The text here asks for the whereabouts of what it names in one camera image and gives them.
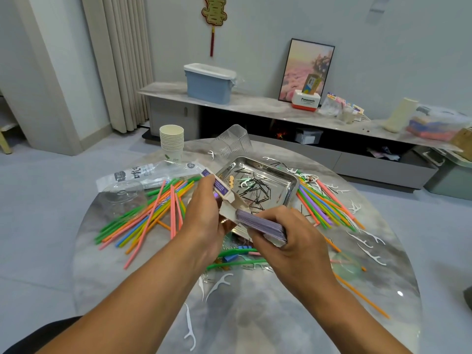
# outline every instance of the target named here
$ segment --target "stainless steel tray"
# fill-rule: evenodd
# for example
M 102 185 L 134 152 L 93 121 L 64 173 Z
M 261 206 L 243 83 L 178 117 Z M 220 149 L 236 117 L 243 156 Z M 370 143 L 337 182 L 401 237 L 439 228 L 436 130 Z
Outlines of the stainless steel tray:
M 251 191 L 242 196 L 252 213 L 257 213 L 279 205 L 287 206 L 292 200 L 292 197 L 295 196 L 298 186 L 300 185 L 300 179 L 295 175 L 243 156 L 239 156 L 230 161 L 216 173 L 216 176 L 228 185 L 231 175 L 234 177 L 233 191 L 239 195 L 244 194 L 246 190 L 251 188 L 251 182 L 248 182 L 248 184 L 246 184 L 247 186 L 241 187 L 242 182 L 239 181 L 239 179 L 254 177 L 257 180 L 261 180 L 263 184 L 267 186 L 263 186 L 263 188 L 269 196 L 267 196 L 264 191 Z M 266 199 L 261 202 L 259 206 L 253 203 L 253 200 L 258 197 L 259 200 Z M 246 229 L 242 226 L 237 226 L 233 232 L 248 240 L 250 239 Z

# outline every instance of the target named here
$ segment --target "picture frame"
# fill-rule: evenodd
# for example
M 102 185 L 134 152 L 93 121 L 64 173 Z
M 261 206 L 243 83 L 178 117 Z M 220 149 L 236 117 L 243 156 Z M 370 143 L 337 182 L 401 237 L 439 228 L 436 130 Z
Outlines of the picture frame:
M 309 74 L 316 74 L 322 79 L 316 89 L 316 93 L 321 96 L 333 59 L 334 48 L 323 43 L 292 38 L 278 100 L 291 102 L 295 89 L 303 89 Z

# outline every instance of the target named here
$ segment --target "white curtain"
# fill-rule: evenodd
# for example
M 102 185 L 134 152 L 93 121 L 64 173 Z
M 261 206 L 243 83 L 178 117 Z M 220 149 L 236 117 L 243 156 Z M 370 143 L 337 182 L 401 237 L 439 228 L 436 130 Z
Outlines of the white curtain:
M 148 120 L 152 83 L 144 0 L 82 0 L 111 126 L 122 132 Z

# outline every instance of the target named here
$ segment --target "gray marble surface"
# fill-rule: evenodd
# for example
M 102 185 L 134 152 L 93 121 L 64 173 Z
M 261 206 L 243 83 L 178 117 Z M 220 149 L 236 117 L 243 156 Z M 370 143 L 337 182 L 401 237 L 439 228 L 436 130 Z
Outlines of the gray marble surface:
M 217 172 L 227 160 L 207 154 L 209 140 L 186 142 L 183 159 L 197 160 Z M 385 310 L 386 319 L 361 300 L 364 307 L 411 351 L 418 351 L 421 329 L 422 305 L 418 285 L 410 264 L 397 236 L 382 219 L 378 211 L 344 179 L 324 166 L 290 150 L 261 142 L 252 143 L 254 151 L 248 154 L 264 162 L 264 156 L 283 161 L 288 167 L 317 174 L 325 184 L 334 184 L 340 190 L 338 198 L 347 206 L 351 200 L 361 205 L 356 217 L 367 231 L 380 237 L 386 245 L 377 244 L 365 234 L 357 234 L 367 244 L 369 251 L 380 256 L 387 266 L 381 266 L 369 258 L 350 237 L 344 227 L 322 230 L 334 243 L 357 256 L 367 272 L 351 281 L 366 297 Z M 134 165 L 164 160 L 163 153 L 146 155 Z M 300 208 L 296 198 L 292 206 Z M 130 269 L 123 270 L 127 260 L 123 249 L 109 246 L 99 251 L 93 238 L 106 224 L 99 198 L 94 200 L 80 226 L 73 262 L 74 297 L 79 314 L 96 306 L 116 288 L 132 271 L 139 268 L 169 240 L 169 232 L 155 227 L 146 239 L 141 252 Z M 216 280 L 227 272 L 214 273 Z M 194 353 L 337 353 L 336 347 L 303 306 L 280 284 L 274 273 L 261 268 L 247 270 L 233 268 L 234 275 L 227 277 L 231 283 L 221 285 L 208 302 L 202 302 L 202 292 L 195 284 L 186 303 L 190 308 L 192 327 L 197 339 Z M 205 296 L 212 283 L 205 283 Z M 186 307 L 183 306 L 168 334 L 160 353 L 186 353 L 192 347 L 187 334 Z
M 401 130 L 398 133 L 388 132 L 382 128 L 384 120 L 374 119 L 371 122 L 354 122 L 352 124 L 345 124 L 334 117 L 325 117 L 318 113 L 294 109 L 292 108 L 291 103 L 278 101 L 273 98 L 255 97 L 233 92 L 229 104 L 222 105 L 210 103 L 189 97 L 187 95 L 187 84 L 184 82 L 154 82 L 142 88 L 138 93 L 150 97 L 169 99 L 171 101 L 197 104 L 200 106 L 210 106 L 213 108 L 232 110 L 234 112 L 246 113 L 254 116 L 286 120 L 299 124 L 372 136 L 375 138 L 462 152 L 460 148 L 449 144 L 448 142 L 419 138 L 405 130 Z

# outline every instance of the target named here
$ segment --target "hand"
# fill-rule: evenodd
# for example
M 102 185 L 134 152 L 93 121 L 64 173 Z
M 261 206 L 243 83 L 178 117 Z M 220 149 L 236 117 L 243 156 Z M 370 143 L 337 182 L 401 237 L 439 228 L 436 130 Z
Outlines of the hand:
M 225 235 L 236 226 L 229 220 L 221 223 L 224 218 L 220 216 L 219 204 L 213 196 L 214 183 L 213 174 L 198 182 L 179 232 L 180 236 L 184 234 L 188 236 L 189 242 L 195 246 L 195 251 L 203 254 L 205 267 L 215 261 L 221 251 Z
M 260 232 L 249 230 L 255 248 L 274 269 L 280 282 L 306 306 L 313 296 L 339 287 L 331 269 L 323 235 L 298 210 L 285 206 L 262 211 L 257 216 L 280 223 L 287 244 L 278 248 Z

